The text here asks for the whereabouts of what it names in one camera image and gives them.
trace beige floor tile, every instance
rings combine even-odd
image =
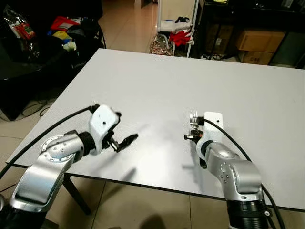
[[[81,193],[92,213],[85,215],[64,186],[61,187],[47,219],[59,224],[60,229],[91,229],[105,182],[72,177],[72,182]]]
[[[114,2],[116,4],[104,2],[107,10],[99,20],[107,48],[146,52],[152,30],[155,30],[158,6],[150,3],[139,9],[130,0]]]
[[[12,152],[20,144],[21,140],[10,137],[0,137],[0,170],[5,167],[6,159],[12,154]],[[25,169],[18,167],[11,167],[7,173],[0,180],[0,190],[3,190],[13,184],[16,184],[21,176],[23,175]],[[14,191],[15,187],[12,187],[1,194],[9,199]]]
[[[190,229],[189,196],[107,182],[94,229]]]
[[[38,113],[13,122],[0,119],[0,136],[24,138],[39,119]]]
[[[192,197],[192,229],[225,229],[229,226],[226,202],[221,200]]]

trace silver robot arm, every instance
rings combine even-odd
[[[222,133],[204,120],[210,120],[223,128],[220,113],[206,112],[204,117],[191,113],[190,135],[185,139],[196,143],[196,152],[202,168],[209,170],[221,183],[227,202],[231,229],[267,229],[263,203],[261,175],[250,161],[242,160],[221,143]]]
[[[10,199],[14,209],[27,212],[47,212],[62,185],[64,173],[87,154],[97,155],[112,146],[119,152],[137,135],[126,138],[121,144],[113,140],[113,129],[120,121],[120,113],[101,105],[90,119],[89,132],[75,130],[63,136],[47,139],[41,146],[37,161],[30,166]]]

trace black table leg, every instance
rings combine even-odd
[[[63,177],[63,183],[64,187],[67,189],[67,191],[70,193],[70,195],[73,197],[73,199],[78,203],[78,205],[81,207],[83,212],[86,215],[89,215],[91,213],[90,208],[84,201],[84,199],[81,197],[81,194],[75,187],[75,185],[70,180],[70,175],[65,174]]]

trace black cable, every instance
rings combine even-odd
[[[33,141],[28,143],[18,154],[15,155],[15,157],[0,172],[0,179],[9,170],[9,168],[18,160],[19,157],[21,157],[26,151],[28,151],[35,143],[37,143],[43,136],[45,136],[52,129],[56,128],[57,126],[59,126],[60,124],[62,124],[65,121],[67,121],[68,119],[70,119],[76,115],[79,115],[80,113],[83,113],[85,111],[91,111],[93,113],[98,107],[99,107],[99,105],[96,104],[94,106],[89,106],[89,107],[83,108],[77,112],[74,112],[71,115],[68,115],[67,117],[59,120],[57,123],[50,126],[48,129],[46,129],[44,132],[42,132],[40,135],[38,135]]]
[[[222,128],[220,128],[218,125],[216,125],[215,123],[213,123],[212,121],[210,120],[207,120],[207,119],[203,119],[205,122],[211,124],[212,126],[214,126],[215,128],[217,128],[220,132],[222,132],[231,142],[233,142],[233,144],[242,152],[243,156],[248,160],[248,161],[251,161],[252,160],[250,159],[250,157],[248,156],[248,154],[243,150],[243,148],[227,133],[225,132]],[[286,229],[285,227],[285,224],[283,222],[283,218],[281,216],[281,213],[279,211],[279,209],[277,208],[277,205],[275,204],[275,201],[273,200],[271,194],[268,192],[268,190],[266,189],[266,187],[262,184],[262,189],[263,191],[265,192],[265,194],[268,196],[273,208],[274,208],[274,211],[275,211],[275,214],[276,214],[276,217],[277,217],[277,220],[280,224],[280,227],[281,229]]]
[[[102,37],[103,37],[103,41],[104,41],[104,47],[105,47],[105,49],[106,49],[107,47],[106,47],[106,41],[105,41],[105,36],[104,36],[104,34],[103,34],[103,31],[102,31]]]
[[[285,229],[285,224],[283,222],[283,219],[282,219],[282,216],[281,216],[281,213],[279,211],[279,209],[277,208],[277,205],[275,204],[275,201],[273,200],[271,194],[269,193],[269,191],[266,189],[266,187],[262,184],[262,189],[263,191],[265,192],[265,194],[268,196],[273,208],[274,208],[274,212],[275,212],[275,215],[277,217],[277,220],[278,220],[278,223],[280,224],[280,227],[282,229]]]
[[[24,117],[29,117],[29,116],[35,114],[36,112],[38,112],[40,109],[42,109],[47,103],[48,103],[48,101],[45,101],[45,102],[43,102],[43,103],[32,104],[32,105],[30,105],[30,106],[24,108],[24,109],[22,110],[21,114],[22,114]],[[36,111],[34,111],[34,112],[30,113],[30,114],[27,114],[27,115],[24,114],[24,112],[25,112],[26,110],[28,110],[28,109],[30,109],[30,108],[32,108],[32,107],[34,107],[34,106],[37,106],[37,105],[39,105],[39,109],[37,109]]]
[[[50,108],[50,106],[48,106],[48,107],[46,107],[46,108],[44,108],[44,109],[42,109],[40,112],[39,112],[39,117],[41,118],[41,117],[43,117],[44,116],[44,111],[45,110],[48,110]]]
[[[212,57],[216,61],[221,61],[224,59],[221,55],[218,55],[218,54],[213,54]]]
[[[233,142],[234,145],[236,145],[236,147],[242,152],[244,157],[248,161],[251,161],[251,159],[248,156],[248,154],[243,150],[243,148],[227,132],[225,132],[222,128],[220,128],[218,125],[216,125],[215,123],[211,122],[210,120],[204,119],[204,121],[209,123],[209,124],[211,124],[212,126],[216,127],[219,131],[221,131],[231,142]]]
[[[264,192],[262,192],[262,197],[263,197],[263,208],[264,208],[264,212],[266,212],[266,211],[269,212],[270,210],[267,208],[266,200],[265,200],[265,196],[264,196]],[[272,218],[271,218],[271,213],[270,213],[269,216],[266,216],[266,217],[267,217],[267,220],[268,220],[268,222],[269,222],[271,228],[272,228],[272,229],[276,229],[275,224],[273,223],[273,220],[272,220]]]
[[[15,185],[16,185],[16,184],[13,184],[13,185],[11,185],[11,186],[6,187],[5,189],[1,190],[0,193],[6,191],[6,190],[8,190],[8,189],[10,189],[11,187],[14,187]]]

